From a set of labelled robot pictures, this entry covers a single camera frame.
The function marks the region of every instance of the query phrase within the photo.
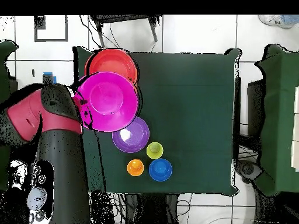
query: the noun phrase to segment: shoe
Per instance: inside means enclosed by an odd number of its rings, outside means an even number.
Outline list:
[[[258,15],[259,20],[268,25],[268,26],[277,26],[281,27],[282,29],[290,29],[292,28],[293,24],[284,24],[280,15]]]

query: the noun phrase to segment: table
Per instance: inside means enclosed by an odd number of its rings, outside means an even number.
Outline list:
[[[74,49],[75,79],[84,76],[91,52]],[[164,147],[173,173],[154,181],[146,147],[124,153],[114,146],[111,133],[84,128],[83,142],[89,190],[113,193],[215,193],[234,195],[231,186],[234,62],[239,51],[227,54],[151,54],[132,52],[138,64],[140,117],[152,141]],[[139,158],[145,169],[139,177],[127,172]]]
[[[299,192],[299,173],[291,167],[295,87],[299,86],[299,54],[285,52],[277,45],[265,49],[257,63],[266,82],[265,122],[260,134],[260,165],[264,169],[257,187],[268,196]]]

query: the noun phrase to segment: blue object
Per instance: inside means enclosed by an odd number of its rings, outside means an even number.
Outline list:
[[[159,158],[154,160],[149,166],[149,175],[153,180],[162,182],[170,178],[172,166],[169,161]]]

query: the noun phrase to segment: plastic dishware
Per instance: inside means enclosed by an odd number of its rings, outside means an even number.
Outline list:
[[[136,117],[127,127],[112,133],[116,147],[126,153],[138,152],[144,148],[150,138],[148,125],[142,118]]]
[[[154,161],[149,166],[149,175],[153,180],[162,182],[170,178],[172,174],[172,166],[169,161],[159,158]]]
[[[158,159],[163,155],[163,146],[158,142],[151,142],[147,146],[147,155],[151,159]]]
[[[143,173],[144,165],[140,159],[131,160],[128,163],[127,171],[132,176],[139,176]]]
[[[97,131],[118,131],[129,125],[135,117],[137,95],[134,86],[121,75],[98,72],[89,76],[78,92],[75,97],[83,99],[80,115],[86,128],[91,126]]]
[[[137,83],[136,65],[123,50],[108,48],[93,54],[86,62],[85,74],[96,72],[114,72],[128,79],[133,85]]]

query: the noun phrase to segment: floor tile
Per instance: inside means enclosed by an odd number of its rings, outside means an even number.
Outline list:
[[[7,61],[6,67],[8,68],[9,74],[11,76],[16,76],[16,68],[15,68],[15,62],[14,61]]]
[[[200,207],[192,206],[188,220],[188,213],[178,216],[179,224],[221,224],[231,223],[232,207]]]
[[[87,16],[82,16],[87,23]],[[40,39],[59,39],[65,32],[65,24],[61,16],[46,16],[46,29],[38,30]],[[33,16],[16,16],[16,51],[17,60],[73,60],[73,46],[88,46],[88,29],[81,23],[80,17],[68,16],[68,42],[47,41],[34,42],[34,19]]]
[[[260,61],[268,44],[280,44],[290,51],[297,51],[298,40],[298,25],[282,29],[263,24],[258,15],[238,15],[237,47],[243,52],[241,61]]]
[[[239,193],[234,196],[234,206],[255,206],[255,192],[252,184],[245,184],[241,176],[236,173],[235,186],[239,189]]]
[[[255,207],[233,208],[232,224],[253,224],[255,219]]]
[[[57,83],[70,86],[74,82],[73,62],[17,61],[16,76],[19,82],[18,89],[32,83],[42,83],[44,72],[52,72],[53,76],[57,78]]]
[[[241,115],[240,122],[248,124],[248,96],[247,88],[249,82],[261,80],[263,75],[254,63],[240,62],[239,76],[241,77]],[[247,125],[240,125],[240,133],[247,134]]]
[[[218,53],[235,47],[236,15],[165,15],[165,53]]]
[[[220,194],[194,194],[192,196],[192,205],[229,205],[231,206],[231,197]]]
[[[0,16],[0,40],[15,41],[15,17]],[[8,60],[14,60],[15,53],[12,52]]]
[[[89,24],[89,28],[91,30],[92,35],[89,34],[89,49],[94,50],[98,49],[98,45],[100,45],[100,40],[99,35],[95,30],[95,23],[92,20],[90,20],[90,22],[91,24]],[[124,22],[111,23],[111,30],[117,42],[115,42],[112,36],[110,25],[105,23],[104,27],[102,28],[103,35],[106,36],[103,36],[105,48],[120,46],[121,48],[131,52],[153,51],[155,53],[161,53],[162,17],[160,17],[159,22],[160,23],[157,23],[157,26],[155,28],[158,39],[156,45],[148,19],[128,20]]]

